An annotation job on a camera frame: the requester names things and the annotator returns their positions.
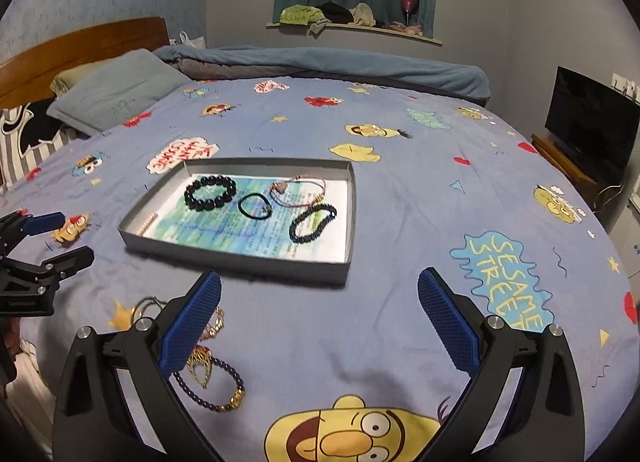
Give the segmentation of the beige cloth on sill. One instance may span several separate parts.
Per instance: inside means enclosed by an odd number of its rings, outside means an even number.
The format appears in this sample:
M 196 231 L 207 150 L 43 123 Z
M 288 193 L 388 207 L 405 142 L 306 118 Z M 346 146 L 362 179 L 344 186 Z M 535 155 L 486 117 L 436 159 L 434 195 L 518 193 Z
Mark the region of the beige cloth on sill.
M 351 25 L 361 27 L 374 27 L 376 25 L 372 8 L 367 3 L 360 2 L 349 11 L 352 15 Z

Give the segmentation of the striped black white pillow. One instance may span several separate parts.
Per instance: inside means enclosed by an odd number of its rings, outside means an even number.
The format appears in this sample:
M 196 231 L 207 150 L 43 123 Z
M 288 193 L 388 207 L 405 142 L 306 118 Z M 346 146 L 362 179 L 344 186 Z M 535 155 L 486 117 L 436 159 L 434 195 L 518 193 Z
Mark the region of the striped black white pillow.
M 1 110 L 1 177 L 11 187 L 77 138 L 74 129 L 47 115 L 53 98 Z

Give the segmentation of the silver wire bangle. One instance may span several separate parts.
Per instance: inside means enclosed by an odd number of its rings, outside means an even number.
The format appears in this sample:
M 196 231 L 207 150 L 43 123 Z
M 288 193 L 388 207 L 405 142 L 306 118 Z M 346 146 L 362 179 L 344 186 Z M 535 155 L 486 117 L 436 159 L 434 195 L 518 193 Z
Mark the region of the silver wire bangle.
M 143 297 L 131 312 L 130 325 L 133 326 L 137 320 L 145 316 L 145 312 L 151 307 L 156 307 L 160 311 L 166 306 L 166 302 L 160 300 L 155 295 L 152 297 Z

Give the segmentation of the wooden window sill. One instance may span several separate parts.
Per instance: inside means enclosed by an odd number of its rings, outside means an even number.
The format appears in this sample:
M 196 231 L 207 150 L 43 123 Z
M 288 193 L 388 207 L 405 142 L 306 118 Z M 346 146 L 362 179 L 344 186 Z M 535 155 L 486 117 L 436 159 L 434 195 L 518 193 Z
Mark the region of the wooden window sill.
M 420 34 L 402 32 L 393 29 L 386 28 L 376 28 L 376 27 L 368 27 L 368 26 L 358 26 L 358 25 L 349 25 L 349 24 L 326 24 L 320 30 L 319 33 L 315 34 L 311 31 L 310 26 L 295 26 L 295 25 L 281 25 L 280 22 L 268 22 L 265 26 L 265 29 L 273 29 L 273 30 L 303 30 L 307 34 L 307 36 L 315 36 L 322 32 L 335 30 L 335 31 L 351 31 L 351 32 L 362 32 L 362 33 L 371 33 L 371 34 L 379 34 L 380 36 L 387 36 L 392 38 L 401 38 L 416 42 L 422 42 L 429 45 L 435 45 L 439 48 L 444 46 L 441 40 L 428 38 L 425 36 L 420 36 Z

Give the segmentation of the cartoon print blue bedsheet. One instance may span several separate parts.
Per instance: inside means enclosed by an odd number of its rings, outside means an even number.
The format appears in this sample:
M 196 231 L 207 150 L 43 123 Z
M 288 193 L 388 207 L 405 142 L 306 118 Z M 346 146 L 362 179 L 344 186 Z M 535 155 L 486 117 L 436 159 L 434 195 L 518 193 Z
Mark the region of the cartoon print blue bedsheet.
M 281 420 L 307 412 L 319 430 L 296 430 L 300 448 L 279 458 L 322 460 L 323 439 L 345 425 L 342 406 L 362 428 L 369 460 L 405 461 L 410 439 L 448 413 L 468 377 L 454 367 L 422 311 L 418 278 L 434 267 L 484 314 L 539 331 L 561 326 L 573 354 L 585 409 L 588 451 L 620 419 L 639 378 L 639 334 L 629 316 L 629 283 L 597 215 L 512 127 L 453 98 L 319 79 L 193 83 L 127 123 L 64 145 L 1 197 L 3 211 L 85 214 L 80 242 L 92 266 L 63 283 L 49 318 L 24 322 L 43 378 L 57 386 L 76 331 L 100 332 L 145 297 L 169 300 L 200 273 L 189 262 L 134 253 L 120 222 L 165 175 L 192 158 L 346 159 L 348 188 L 303 170 L 273 208 L 273 175 L 242 174 L 234 200 L 196 213 L 172 189 L 134 230 L 191 253 L 240 253 L 242 266 L 280 255 L 308 264 L 347 262 L 343 286 L 326 272 L 306 283 L 282 274 L 250 276 L 219 268 L 224 329 L 208 342 L 239 371 L 238 410 L 215 413 L 231 378 L 184 402 L 228 461 L 263 461 L 285 438 Z

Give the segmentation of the wooden headboard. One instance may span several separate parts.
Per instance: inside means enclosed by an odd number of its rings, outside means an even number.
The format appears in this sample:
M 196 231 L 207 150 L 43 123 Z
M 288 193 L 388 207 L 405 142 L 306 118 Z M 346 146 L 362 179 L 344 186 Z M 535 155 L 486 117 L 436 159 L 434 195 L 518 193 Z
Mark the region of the wooden headboard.
M 53 78 L 67 69 L 169 43 L 165 19 L 133 18 L 63 34 L 1 64 L 1 107 L 25 105 L 54 96 Z

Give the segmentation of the black cloth on sill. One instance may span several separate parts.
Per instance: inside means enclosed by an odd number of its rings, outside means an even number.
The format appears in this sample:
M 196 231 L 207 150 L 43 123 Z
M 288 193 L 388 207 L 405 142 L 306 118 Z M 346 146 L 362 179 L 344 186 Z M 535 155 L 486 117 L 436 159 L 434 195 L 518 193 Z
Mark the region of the black cloth on sill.
M 333 2 L 326 2 L 318 5 L 323 16 L 329 19 L 331 24 L 348 25 L 354 21 L 354 16 L 348 8 Z

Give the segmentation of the blue folded blanket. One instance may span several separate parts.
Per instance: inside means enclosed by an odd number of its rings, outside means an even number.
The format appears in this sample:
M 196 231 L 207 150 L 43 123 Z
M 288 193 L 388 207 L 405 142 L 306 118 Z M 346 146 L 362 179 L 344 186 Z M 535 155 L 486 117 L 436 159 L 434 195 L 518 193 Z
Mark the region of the blue folded blanket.
M 191 79 L 319 78 L 448 95 L 484 106 L 489 80 L 477 66 L 349 50 L 348 48 L 253 48 L 228 46 L 198 50 L 166 45 L 154 52 Z

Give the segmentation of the grey shallow cardboard tray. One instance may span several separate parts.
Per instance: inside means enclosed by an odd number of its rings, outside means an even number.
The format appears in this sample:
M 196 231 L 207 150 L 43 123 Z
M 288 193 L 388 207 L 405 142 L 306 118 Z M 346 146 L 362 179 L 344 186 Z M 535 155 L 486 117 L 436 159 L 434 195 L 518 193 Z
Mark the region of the grey shallow cardboard tray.
M 163 174 L 118 231 L 129 250 L 175 263 L 341 286 L 356 208 L 348 161 L 194 159 Z M 157 219 L 137 236 L 152 213 Z

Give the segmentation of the grey blue pillow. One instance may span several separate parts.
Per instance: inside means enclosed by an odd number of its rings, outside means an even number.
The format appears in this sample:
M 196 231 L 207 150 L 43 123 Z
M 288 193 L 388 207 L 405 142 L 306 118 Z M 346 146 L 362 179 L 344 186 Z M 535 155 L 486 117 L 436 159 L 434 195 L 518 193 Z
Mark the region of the grey blue pillow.
M 142 114 L 190 79 L 148 50 L 135 50 L 96 68 L 55 100 L 47 115 L 88 136 Z

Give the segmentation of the black flat television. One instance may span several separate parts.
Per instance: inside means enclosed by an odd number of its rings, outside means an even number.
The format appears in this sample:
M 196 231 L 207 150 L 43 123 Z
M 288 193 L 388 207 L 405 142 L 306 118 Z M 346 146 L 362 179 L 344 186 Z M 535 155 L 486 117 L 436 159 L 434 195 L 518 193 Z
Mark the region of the black flat television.
M 560 67 L 544 127 L 593 175 L 617 184 L 636 142 L 639 105 L 609 86 Z

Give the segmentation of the green cloth on sill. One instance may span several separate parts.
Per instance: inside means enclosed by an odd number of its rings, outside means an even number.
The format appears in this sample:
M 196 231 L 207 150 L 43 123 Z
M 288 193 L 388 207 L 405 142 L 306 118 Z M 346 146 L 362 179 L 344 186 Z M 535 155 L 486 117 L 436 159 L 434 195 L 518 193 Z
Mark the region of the green cloth on sill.
M 282 10 L 279 22 L 281 25 L 311 27 L 324 26 L 330 21 L 318 7 L 294 4 Z

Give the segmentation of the wooden tv stand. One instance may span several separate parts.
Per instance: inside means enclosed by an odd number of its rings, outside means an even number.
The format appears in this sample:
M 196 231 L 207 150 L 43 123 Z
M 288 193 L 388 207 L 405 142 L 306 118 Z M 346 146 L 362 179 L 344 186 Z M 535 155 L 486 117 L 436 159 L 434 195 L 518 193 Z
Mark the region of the wooden tv stand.
M 560 145 L 553 143 L 550 139 L 533 134 L 532 144 L 544 159 L 570 181 L 590 208 L 597 210 L 600 193 L 605 189 L 605 184 L 589 175 L 576 159 L 567 155 Z

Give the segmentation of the pink balloon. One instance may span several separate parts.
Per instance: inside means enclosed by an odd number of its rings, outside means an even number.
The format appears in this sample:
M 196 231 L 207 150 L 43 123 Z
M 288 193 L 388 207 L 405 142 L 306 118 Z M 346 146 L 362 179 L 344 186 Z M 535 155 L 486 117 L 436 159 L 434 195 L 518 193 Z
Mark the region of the pink balloon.
M 400 0 L 402 12 L 405 16 L 405 24 L 410 24 L 412 14 L 418 9 L 420 0 Z

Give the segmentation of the small pearl strand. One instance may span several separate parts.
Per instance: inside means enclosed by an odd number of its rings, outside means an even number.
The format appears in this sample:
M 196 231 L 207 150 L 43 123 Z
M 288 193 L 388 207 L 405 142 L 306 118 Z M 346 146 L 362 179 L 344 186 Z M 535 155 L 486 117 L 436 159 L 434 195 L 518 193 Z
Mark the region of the small pearl strand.
M 139 237 L 142 237 L 145 232 L 149 229 L 149 227 L 155 222 L 155 220 L 157 219 L 158 214 L 157 213 L 152 213 L 150 214 L 144 221 L 143 223 L 138 227 L 137 231 L 136 231 L 136 235 Z

